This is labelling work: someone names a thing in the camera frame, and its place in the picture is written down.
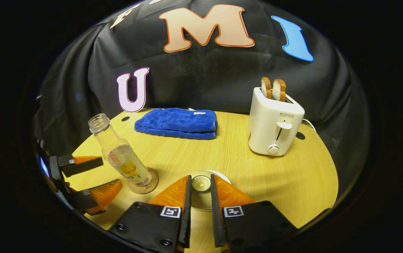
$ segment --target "bottle mouth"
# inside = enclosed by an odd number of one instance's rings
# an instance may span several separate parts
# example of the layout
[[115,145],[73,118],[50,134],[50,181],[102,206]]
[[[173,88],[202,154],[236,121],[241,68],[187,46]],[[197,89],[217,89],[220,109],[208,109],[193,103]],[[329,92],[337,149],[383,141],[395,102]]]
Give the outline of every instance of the bottle mouth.
[[110,124],[110,120],[106,114],[99,113],[92,117],[87,123],[89,124],[89,131],[93,134],[107,128]]

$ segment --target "bottle label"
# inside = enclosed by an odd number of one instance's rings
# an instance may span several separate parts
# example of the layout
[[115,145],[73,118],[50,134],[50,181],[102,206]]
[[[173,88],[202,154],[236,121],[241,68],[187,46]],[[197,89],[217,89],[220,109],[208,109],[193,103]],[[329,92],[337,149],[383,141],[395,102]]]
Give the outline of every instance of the bottle label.
[[137,158],[131,147],[127,145],[113,149],[108,154],[107,160],[111,166],[134,184],[141,183],[147,178],[148,170]]

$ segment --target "black cloth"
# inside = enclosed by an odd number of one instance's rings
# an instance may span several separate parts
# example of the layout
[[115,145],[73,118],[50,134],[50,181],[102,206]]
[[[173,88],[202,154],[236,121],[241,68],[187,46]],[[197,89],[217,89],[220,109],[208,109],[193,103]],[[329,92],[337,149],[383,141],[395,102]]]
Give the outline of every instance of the black cloth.
[[[37,117],[51,153],[69,154],[90,136],[87,121],[99,112],[109,118],[122,108],[118,76],[129,73],[135,93],[134,71],[150,68],[146,82],[146,108],[193,108],[249,113],[252,91],[261,77],[283,79],[286,93],[305,109],[335,163],[339,196],[359,175],[370,146],[370,115],[362,84],[338,49],[316,29],[275,6],[259,1],[161,1],[141,4],[113,29],[116,16],[95,25],[77,38],[50,69],[41,90]],[[206,16],[215,4],[245,9],[243,22],[255,45],[224,47],[214,39],[207,45],[192,42],[186,50],[166,53],[165,20],[158,16],[175,8],[188,8]],[[278,16],[302,28],[313,62],[288,55]]]

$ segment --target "toaster power cord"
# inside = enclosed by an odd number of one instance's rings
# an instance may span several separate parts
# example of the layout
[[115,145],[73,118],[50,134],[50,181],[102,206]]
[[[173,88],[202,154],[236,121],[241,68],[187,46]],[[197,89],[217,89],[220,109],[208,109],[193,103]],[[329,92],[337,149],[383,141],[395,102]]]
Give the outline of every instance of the toaster power cord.
[[310,125],[312,128],[314,128],[314,131],[317,133],[317,130],[315,130],[314,125],[313,125],[309,120],[307,120],[307,119],[304,118],[302,121],[306,121],[307,124]]

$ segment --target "bottle neck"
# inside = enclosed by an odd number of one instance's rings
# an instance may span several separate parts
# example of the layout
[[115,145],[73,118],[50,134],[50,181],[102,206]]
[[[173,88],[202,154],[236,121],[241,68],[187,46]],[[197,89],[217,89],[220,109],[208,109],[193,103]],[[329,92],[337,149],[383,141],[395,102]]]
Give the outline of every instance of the bottle neck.
[[107,128],[100,132],[94,133],[94,136],[103,149],[107,149],[111,142],[120,139],[111,125],[108,125]]

